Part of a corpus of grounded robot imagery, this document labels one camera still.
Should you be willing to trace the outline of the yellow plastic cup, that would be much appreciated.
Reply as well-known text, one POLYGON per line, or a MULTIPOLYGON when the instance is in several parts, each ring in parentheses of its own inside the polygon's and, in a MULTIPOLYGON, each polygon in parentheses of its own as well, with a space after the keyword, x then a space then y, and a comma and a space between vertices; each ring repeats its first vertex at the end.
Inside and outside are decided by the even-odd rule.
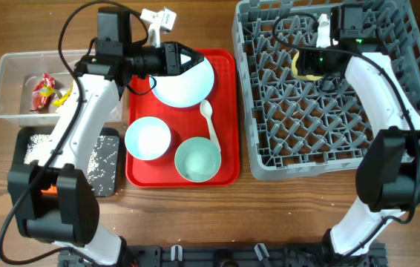
POLYGON ((323 78, 323 76, 316 76, 316 75, 312 75, 312 74, 303 74, 303 70, 302 70, 301 66, 299 65, 300 62, 301 62, 301 56, 300 56, 300 53, 297 52, 294 55, 294 57, 292 59, 292 63, 291 63, 291 70, 292 70, 295 78, 300 79, 302 81, 306 81, 306 82, 315 82, 315 81, 321 80, 323 78))

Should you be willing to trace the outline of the large light blue plate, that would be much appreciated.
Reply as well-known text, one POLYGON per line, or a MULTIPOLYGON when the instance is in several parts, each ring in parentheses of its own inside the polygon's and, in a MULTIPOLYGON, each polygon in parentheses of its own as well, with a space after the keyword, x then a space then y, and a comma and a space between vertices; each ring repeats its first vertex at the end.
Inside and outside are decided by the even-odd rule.
POLYGON ((152 93, 173 108, 190 108, 200 104, 214 87, 215 74, 210 61, 203 62, 179 76, 150 76, 152 93))

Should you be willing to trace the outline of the white plastic spoon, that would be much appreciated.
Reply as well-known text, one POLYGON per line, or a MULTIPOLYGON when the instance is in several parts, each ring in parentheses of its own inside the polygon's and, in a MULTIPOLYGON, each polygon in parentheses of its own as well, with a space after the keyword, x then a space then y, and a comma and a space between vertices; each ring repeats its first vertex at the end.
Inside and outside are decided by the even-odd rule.
POLYGON ((217 138, 217 133, 216 133, 216 130, 214 129, 214 125, 213 125, 213 122, 211 120, 211 117, 212 117, 212 114, 213 114, 213 109, 212 109, 212 106, 211 106, 211 104, 208 100, 204 99, 200 103, 200 113, 206 119, 208 129, 209 129, 210 140, 216 145, 218 151, 221 151, 220 143, 219 143, 219 140, 217 138))

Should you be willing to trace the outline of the yellow silver foil wrapper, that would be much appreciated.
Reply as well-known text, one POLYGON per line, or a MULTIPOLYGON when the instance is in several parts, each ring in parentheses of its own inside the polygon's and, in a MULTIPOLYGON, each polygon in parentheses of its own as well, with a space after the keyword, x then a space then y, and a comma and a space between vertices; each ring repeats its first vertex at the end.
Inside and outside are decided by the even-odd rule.
POLYGON ((61 106, 63 106, 64 103, 70 97, 72 91, 73 91, 73 83, 70 84, 69 89, 66 91, 66 93, 63 96, 59 97, 56 101, 54 101, 52 103, 52 106, 54 106, 54 107, 61 107, 61 106))

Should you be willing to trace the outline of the light blue rice bowl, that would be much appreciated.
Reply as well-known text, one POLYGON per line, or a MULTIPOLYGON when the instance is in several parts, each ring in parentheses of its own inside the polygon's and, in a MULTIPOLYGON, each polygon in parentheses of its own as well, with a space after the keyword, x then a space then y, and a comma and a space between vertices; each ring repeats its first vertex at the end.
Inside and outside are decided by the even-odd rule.
POLYGON ((145 116, 132 122, 125 132, 127 152, 136 159, 149 161, 160 158, 171 144, 169 126, 161 119, 145 116))

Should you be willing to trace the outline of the red candy wrapper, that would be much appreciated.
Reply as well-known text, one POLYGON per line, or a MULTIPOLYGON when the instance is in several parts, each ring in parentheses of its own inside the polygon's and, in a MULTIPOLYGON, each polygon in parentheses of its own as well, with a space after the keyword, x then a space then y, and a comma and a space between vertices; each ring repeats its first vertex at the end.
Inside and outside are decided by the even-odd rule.
POLYGON ((31 112, 39 112, 47 108, 55 94, 55 79, 47 73, 42 74, 42 80, 36 84, 32 92, 31 112))

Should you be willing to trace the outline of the light green bowl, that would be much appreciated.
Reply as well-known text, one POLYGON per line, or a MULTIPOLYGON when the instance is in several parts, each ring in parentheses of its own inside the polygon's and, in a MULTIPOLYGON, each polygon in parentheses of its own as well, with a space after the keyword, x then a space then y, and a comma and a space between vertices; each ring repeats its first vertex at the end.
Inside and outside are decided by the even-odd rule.
POLYGON ((202 183, 216 176, 222 165, 222 155, 210 139, 192 137, 178 146, 174 164, 182 178, 202 183))

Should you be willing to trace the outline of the white rice grains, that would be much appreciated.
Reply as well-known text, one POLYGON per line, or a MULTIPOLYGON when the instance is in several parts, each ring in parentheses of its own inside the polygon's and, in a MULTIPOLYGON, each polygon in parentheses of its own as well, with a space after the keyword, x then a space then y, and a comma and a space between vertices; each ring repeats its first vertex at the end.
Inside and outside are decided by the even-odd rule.
MULTIPOLYGON (((24 156, 25 164, 37 158, 42 143, 48 139, 49 134, 37 133, 29 138, 24 156)), ((100 135, 91 152, 86 174, 96 197, 109 197, 115 193, 118 157, 119 137, 100 135)))

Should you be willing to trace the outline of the orange carrot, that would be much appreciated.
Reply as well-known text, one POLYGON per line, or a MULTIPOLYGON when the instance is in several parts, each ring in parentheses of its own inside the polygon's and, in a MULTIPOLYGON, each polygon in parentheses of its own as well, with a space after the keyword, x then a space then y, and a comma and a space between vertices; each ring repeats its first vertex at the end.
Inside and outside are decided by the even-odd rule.
POLYGON ((41 190, 41 192, 44 195, 49 195, 49 196, 57 196, 58 195, 57 187, 55 185, 50 186, 49 189, 41 190))

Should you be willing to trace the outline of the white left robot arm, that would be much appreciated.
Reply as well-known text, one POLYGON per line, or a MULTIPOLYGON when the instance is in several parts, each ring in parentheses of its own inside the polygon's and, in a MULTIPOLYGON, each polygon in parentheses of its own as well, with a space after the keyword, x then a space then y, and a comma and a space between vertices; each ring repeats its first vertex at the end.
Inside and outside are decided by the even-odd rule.
POLYGON ((202 53, 178 42, 143 47, 92 39, 70 70, 71 110, 61 115, 38 159, 13 160, 7 177, 13 207, 0 231, 0 259, 18 263, 3 249, 15 221, 23 237, 54 244, 56 252, 75 254, 90 266, 135 264, 125 239, 99 224, 99 203, 85 169, 108 114, 135 76, 177 76, 203 60, 202 53))

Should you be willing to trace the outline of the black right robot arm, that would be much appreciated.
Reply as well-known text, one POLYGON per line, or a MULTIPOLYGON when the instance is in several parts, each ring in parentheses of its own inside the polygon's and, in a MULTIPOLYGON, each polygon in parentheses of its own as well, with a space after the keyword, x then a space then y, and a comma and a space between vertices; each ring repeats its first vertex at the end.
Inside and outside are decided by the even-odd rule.
POLYGON ((383 43, 341 39, 335 46, 304 47, 299 74, 341 74, 355 90, 373 141, 355 175, 357 198, 329 231, 340 258, 366 254, 388 223, 407 224, 420 204, 420 115, 407 99, 383 43))

